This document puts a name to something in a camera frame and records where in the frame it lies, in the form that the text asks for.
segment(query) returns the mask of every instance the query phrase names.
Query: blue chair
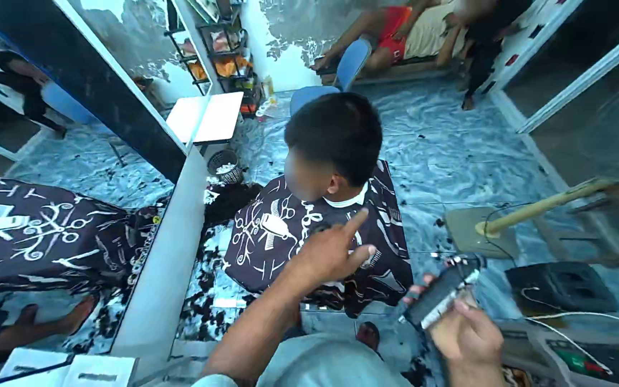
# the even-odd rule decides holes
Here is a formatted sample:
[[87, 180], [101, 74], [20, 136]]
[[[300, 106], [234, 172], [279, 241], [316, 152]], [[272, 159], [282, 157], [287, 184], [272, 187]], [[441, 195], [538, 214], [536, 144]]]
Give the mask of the blue chair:
[[353, 81], [360, 74], [360, 70], [365, 66], [369, 55], [371, 55], [371, 45], [368, 41], [358, 39], [351, 43], [340, 59], [334, 84], [332, 86], [303, 87], [293, 93], [293, 97], [290, 99], [290, 115], [294, 115], [305, 104], [323, 95], [348, 92]]

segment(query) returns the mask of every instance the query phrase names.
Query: ear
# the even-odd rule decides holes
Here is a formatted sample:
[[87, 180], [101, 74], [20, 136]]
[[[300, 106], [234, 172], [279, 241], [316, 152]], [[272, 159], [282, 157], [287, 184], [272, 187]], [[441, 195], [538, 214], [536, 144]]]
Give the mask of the ear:
[[331, 175], [331, 180], [329, 181], [329, 187], [326, 189], [326, 192], [328, 192], [331, 195], [338, 192], [340, 189], [340, 186], [342, 185], [341, 184], [342, 180], [343, 180], [343, 177], [335, 173]]

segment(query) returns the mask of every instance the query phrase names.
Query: foot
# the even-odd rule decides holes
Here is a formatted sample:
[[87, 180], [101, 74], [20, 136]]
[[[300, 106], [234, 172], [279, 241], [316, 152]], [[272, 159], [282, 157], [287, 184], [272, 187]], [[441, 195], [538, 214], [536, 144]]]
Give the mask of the foot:
[[472, 100], [472, 97], [466, 97], [465, 101], [462, 101], [462, 110], [472, 110], [475, 108], [475, 101]]
[[314, 71], [319, 71], [322, 68], [329, 66], [330, 60], [331, 58], [326, 56], [314, 59], [314, 65], [309, 66], [309, 68]]
[[18, 320], [14, 322], [14, 325], [32, 325], [35, 323], [35, 315], [37, 314], [37, 304], [27, 305], [21, 311], [21, 315], [18, 316]]
[[95, 306], [95, 296], [88, 295], [81, 303], [61, 319], [61, 332], [65, 335], [72, 335], [81, 328], [87, 316], [92, 313]]
[[379, 329], [374, 323], [368, 321], [360, 325], [355, 338], [360, 343], [373, 349], [374, 352], [379, 348]]

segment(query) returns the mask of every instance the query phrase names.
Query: grey shirt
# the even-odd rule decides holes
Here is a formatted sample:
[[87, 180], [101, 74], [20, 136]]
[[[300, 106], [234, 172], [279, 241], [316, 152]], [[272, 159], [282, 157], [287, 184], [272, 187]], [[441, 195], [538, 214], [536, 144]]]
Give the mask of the grey shirt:
[[[348, 338], [317, 333], [289, 339], [279, 345], [258, 386], [411, 386], [399, 373], [364, 344]], [[236, 387], [225, 375], [200, 379], [193, 387]]]

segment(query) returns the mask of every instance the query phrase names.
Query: cable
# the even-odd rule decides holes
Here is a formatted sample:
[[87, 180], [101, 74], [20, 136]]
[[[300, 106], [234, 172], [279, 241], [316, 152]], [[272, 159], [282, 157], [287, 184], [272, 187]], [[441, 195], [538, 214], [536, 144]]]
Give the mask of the cable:
[[544, 302], [544, 301], [539, 301], [539, 300], [535, 300], [534, 298], [531, 298], [530, 296], [525, 294], [525, 292], [528, 291], [528, 290], [541, 290], [541, 289], [537, 288], [536, 286], [534, 286], [533, 288], [524, 288], [524, 289], [520, 290], [520, 294], [522, 295], [522, 297], [526, 298], [529, 301], [538, 302], [540, 304], [548, 305], [548, 306], [550, 306], [553, 309], [557, 309], [559, 311], [563, 311], [562, 308], [559, 308], [557, 306], [551, 305], [551, 304], [549, 304], [547, 302]]
[[494, 242], [491, 242], [491, 240], [488, 238], [488, 235], [486, 235], [486, 227], [488, 226], [488, 220], [489, 218], [491, 218], [492, 215], [494, 215], [496, 212], [498, 211], [503, 211], [504, 209], [509, 209], [512, 207], [520, 207], [520, 206], [526, 206], [526, 205], [531, 205], [534, 202], [527, 202], [527, 203], [522, 203], [520, 205], [512, 205], [512, 206], [508, 206], [508, 207], [503, 207], [500, 209], [497, 209], [496, 211], [491, 212], [491, 214], [488, 214], [486, 216], [486, 220], [484, 221], [484, 237], [486, 238], [486, 243], [492, 244], [494, 247], [496, 247], [496, 249], [503, 251], [504, 254], [506, 254], [508, 256], [508, 258], [510, 258], [510, 260], [512, 261], [512, 264], [517, 267], [517, 263], [515, 263], [515, 258], [508, 252], [505, 251], [503, 247], [500, 247], [498, 244], [495, 244]]
[[555, 329], [554, 327], [552, 327], [552, 326], [550, 326], [550, 325], [548, 325], [548, 324], [546, 324], [546, 323], [544, 323], [544, 322], [537, 321], [537, 320], [535, 320], [535, 319], [534, 319], [534, 318], [532, 318], [532, 317], [525, 317], [525, 319], [527, 319], [527, 320], [529, 320], [529, 321], [531, 321], [531, 322], [534, 322], [534, 323], [536, 323], [536, 324], [541, 324], [541, 325], [545, 326], [546, 328], [548, 328], [548, 329], [550, 329], [550, 330], [553, 330], [555, 333], [558, 333], [560, 336], [562, 336], [563, 338], [565, 338], [566, 340], [568, 340], [568, 341], [569, 341], [572, 345], [574, 345], [575, 347], [577, 347], [577, 349], [581, 350], [581, 351], [582, 351], [582, 353], [584, 353], [586, 356], [588, 356], [588, 357], [589, 357], [589, 359], [593, 360], [593, 361], [594, 361], [594, 363], [596, 363], [599, 367], [603, 368], [603, 370], [604, 370], [604, 371], [606, 371], [606, 373], [607, 373], [607, 374], [613, 374], [613, 371], [611, 371], [611, 369], [610, 369], [610, 368], [608, 368], [608, 366], [607, 366], [607, 365], [605, 365], [605, 364], [603, 364], [603, 363], [599, 362], [598, 360], [596, 360], [596, 357], [591, 356], [591, 354], [590, 354], [589, 352], [587, 352], [587, 351], [586, 351], [586, 349], [584, 349], [584, 348], [580, 347], [580, 346], [579, 346], [579, 344], [577, 344], [576, 342], [572, 341], [572, 339], [570, 339], [569, 337], [567, 337], [567, 336], [566, 336], [564, 333], [562, 333], [560, 330], [557, 330], [557, 329]]
[[572, 316], [572, 315], [603, 316], [603, 317], [610, 317], [612, 319], [615, 319], [615, 320], [619, 321], [619, 317], [618, 316], [607, 315], [605, 313], [597, 313], [597, 312], [562, 312], [562, 313], [557, 313], [555, 315], [532, 316], [532, 317], [527, 317], [527, 318], [528, 319], [535, 319], [535, 320], [543, 320], [543, 319], [547, 319], [547, 318], [557, 318], [557, 317]]

